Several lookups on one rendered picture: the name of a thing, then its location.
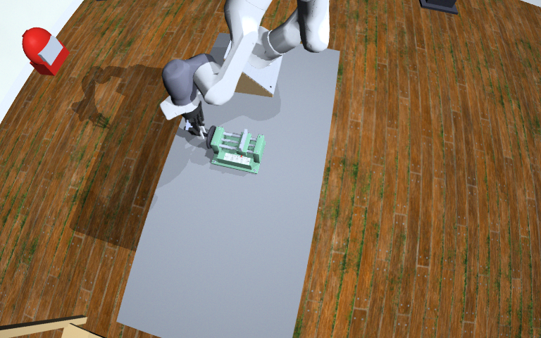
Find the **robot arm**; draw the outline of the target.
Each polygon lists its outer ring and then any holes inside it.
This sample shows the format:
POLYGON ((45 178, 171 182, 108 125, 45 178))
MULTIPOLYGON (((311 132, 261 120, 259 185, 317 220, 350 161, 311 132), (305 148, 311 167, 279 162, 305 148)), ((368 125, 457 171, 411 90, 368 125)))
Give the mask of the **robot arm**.
POLYGON ((160 107, 167 120, 193 111, 200 94, 207 104, 228 102, 247 61, 257 69, 265 68, 300 41, 312 53, 328 47, 329 0, 297 0, 291 16, 269 31, 259 25, 271 1, 226 0, 224 14, 231 47, 222 67, 210 54, 174 59, 164 66, 162 79, 170 96, 160 107))

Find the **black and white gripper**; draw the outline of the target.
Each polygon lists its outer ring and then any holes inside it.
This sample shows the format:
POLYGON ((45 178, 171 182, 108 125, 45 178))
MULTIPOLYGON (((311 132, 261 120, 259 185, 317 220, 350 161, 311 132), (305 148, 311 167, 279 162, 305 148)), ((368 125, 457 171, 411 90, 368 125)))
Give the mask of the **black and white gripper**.
POLYGON ((198 107, 196 107, 193 111, 183 113, 181 116, 185 118, 185 122, 187 123, 184 130, 188 130, 190 134, 196 135, 198 139, 204 140, 205 138, 202 132, 206 133, 206 130, 204 129, 205 124, 202 122, 204 121, 204 115, 201 107, 201 101, 198 107))

